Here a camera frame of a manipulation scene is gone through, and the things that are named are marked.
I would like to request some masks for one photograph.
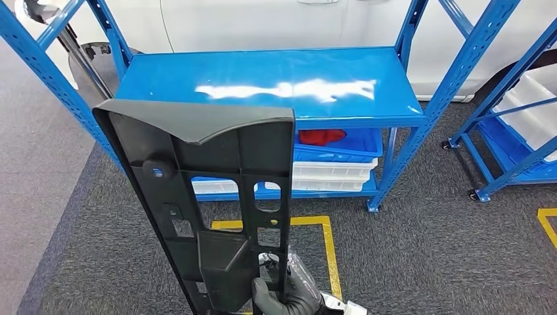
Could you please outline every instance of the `blue metal shelf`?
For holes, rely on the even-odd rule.
[[[425,121],[392,47],[137,55],[116,98],[291,107],[299,129]]]
[[[275,200],[280,198],[280,190],[266,189],[263,183],[257,184],[257,200]],[[292,198],[334,198],[334,197],[369,197],[377,194],[375,172],[370,180],[363,184],[361,192],[329,192],[324,190],[293,190]],[[198,201],[232,201],[238,200],[238,194],[198,194]]]
[[[520,0],[491,0],[476,25],[455,0],[439,0],[465,42],[426,109],[422,111],[406,76],[411,43],[428,0],[412,0],[395,45],[345,49],[131,54],[104,0],[86,0],[104,30],[121,79],[116,98],[293,108],[298,129],[388,128],[382,178],[362,192],[293,193],[294,198],[368,196],[379,205]],[[71,0],[71,16],[84,1]],[[39,43],[0,2],[0,35],[57,95],[61,103],[118,163],[89,107],[46,55],[47,45],[69,20],[60,16]],[[397,128],[410,134],[395,154]],[[276,192],[262,188],[259,198]],[[200,200],[227,196],[204,195]]]
[[[492,131],[490,131],[495,127],[494,123],[497,122],[499,116],[526,110],[535,106],[542,106],[555,100],[555,98],[550,98],[548,100],[526,104],[519,108],[497,113],[491,110],[502,100],[504,94],[514,86],[520,76],[526,72],[534,61],[536,61],[545,50],[549,49],[555,41],[557,41],[557,18],[553,20],[520,60],[515,63],[493,91],[487,95],[485,100],[476,108],[474,113],[466,120],[460,129],[443,144],[444,148],[457,149],[459,147],[459,142],[463,141],[468,147],[474,162],[476,162],[476,165],[487,180],[486,186],[474,189],[470,192],[470,197],[472,199],[487,202],[491,199],[491,194],[508,185],[557,183],[557,167],[543,162],[547,155],[557,150],[557,136],[546,142],[537,150],[531,150],[524,140],[520,138],[520,135],[512,129],[506,130],[504,128],[506,132],[505,135],[498,132],[496,129],[493,131],[493,135],[491,134]],[[475,129],[479,131],[483,141],[486,143],[503,171],[497,178],[494,178],[488,170],[483,158],[470,140],[469,134]]]

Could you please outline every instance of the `storage bin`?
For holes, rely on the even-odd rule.
[[[516,86],[505,93],[493,111],[497,113],[554,98],[557,95],[557,80],[552,79],[555,73],[557,73],[557,64],[525,72]],[[537,150],[557,135],[555,117],[557,117],[557,102],[502,115],[498,119],[516,131],[529,149]],[[556,160],[557,151],[545,158],[546,162]]]
[[[482,130],[485,136],[494,140],[514,163],[521,162],[533,152],[532,148],[526,144],[526,141],[516,131],[514,131],[513,128],[510,128],[508,125],[495,117],[480,121],[480,123],[478,123],[478,127]],[[556,165],[557,162],[541,161],[525,173],[538,171],[540,169],[550,170]]]
[[[193,191],[196,194],[226,194],[238,192],[238,185],[230,179],[195,177],[192,179]]]
[[[383,154],[381,130],[376,128],[344,129],[346,136],[326,146],[301,144],[294,137],[294,161],[371,163]]]
[[[377,166],[378,159],[370,163],[336,163],[336,162],[294,162],[293,180],[313,178],[316,180],[347,179],[368,181],[370,172]]]
[[[324,190],[330,192],[361,192],[363,184],[361,180],[327,180],[311,178],[292,178],[292,190]],[[274,182],[265,182],[266,189],[280,189]]]

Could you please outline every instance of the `plastic car part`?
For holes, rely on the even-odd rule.
[[[252,296],[259,254],[278,257],[284,291],[292,184],[294,113],[288,108],[107,100],[93,115],[122,163],[194,314],[238,311]],[[191,178],[217,177],[239,188],[240,233],[204,226]],[[280,186],[280,208],[263,211],[254,185]],[[178,235],[173,219],[187,221]],[[259,228],[280,230],[278,247],[260,245]],[[206,291],[198,289],[204,283]],[[261,312],[254,307],[254,314]]]

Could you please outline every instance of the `yellow tape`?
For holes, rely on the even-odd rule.
[[[336,254],[334,252],[334,242],[332,238],[332,229],[330,219],[326,215],[316,217],[294,217],[290,218],[290,225],[313,225],[321,224],[323,227],[323,238],[325,240],[325,253],[327,256],[327,265],[329,268],[329,278],[331,283],[331,292],[333,296],[342,301],[342,291],[340,289],[340,279],[338,277],[338,267],[336,264]],[[231,221],[213,221],[211,228],[214,230],[234,230],[242,228],[241,220]]]
[[[549,236],[549,240],[551,240],[553,246],[557,249],[557,234],[555,233],[553,227],[551,227],[551,223],[549,223],[547,217],[557,217],[557,208],[538,209],[538,220],[547,233],[547,236]]]

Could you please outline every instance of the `black glove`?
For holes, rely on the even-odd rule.
[[[321,293],[301,259],[292,250],[286,263],[285,304],[269,292],[265,280],[252,282],[253,300],[264,315],[314,315],[322,304]]]

